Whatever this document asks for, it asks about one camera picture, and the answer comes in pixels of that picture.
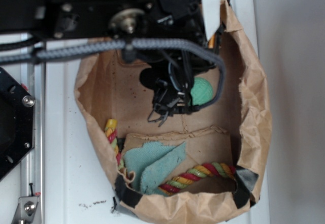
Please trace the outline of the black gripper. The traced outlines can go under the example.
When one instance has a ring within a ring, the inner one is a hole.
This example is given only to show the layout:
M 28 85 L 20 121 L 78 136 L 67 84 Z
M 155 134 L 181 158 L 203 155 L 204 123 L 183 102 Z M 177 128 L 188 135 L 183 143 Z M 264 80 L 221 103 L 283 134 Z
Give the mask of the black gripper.
M 109 49 L 125 62 L 140 59 L 150 68 L 188 69 L 193 74 L 224 64 L 207 48 L 200 0 L 111 0 Z

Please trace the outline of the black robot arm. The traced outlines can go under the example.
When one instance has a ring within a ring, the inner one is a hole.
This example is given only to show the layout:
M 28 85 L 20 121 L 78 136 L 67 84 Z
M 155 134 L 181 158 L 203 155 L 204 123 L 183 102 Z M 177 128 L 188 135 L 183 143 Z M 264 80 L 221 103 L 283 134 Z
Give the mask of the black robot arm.
M 1 50 L 60 39 L 106 37 L 108 41 L 54 51 L 1 57 L 2 64 L 82 57 L 117 49 L 126 63 L 179 59 L 194 72 L 219 68 L 222 59 L 207 49 L 200 0 L 1 0 L 1 33 L 30 38 L 1 45 Z

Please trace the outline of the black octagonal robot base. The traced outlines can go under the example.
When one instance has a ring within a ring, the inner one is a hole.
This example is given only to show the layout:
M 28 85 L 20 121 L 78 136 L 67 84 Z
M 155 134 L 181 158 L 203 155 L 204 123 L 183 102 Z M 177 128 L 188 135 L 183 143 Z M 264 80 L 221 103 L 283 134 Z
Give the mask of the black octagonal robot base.
M 33 148 L 34 98 L 1 68 L 1 179 Z

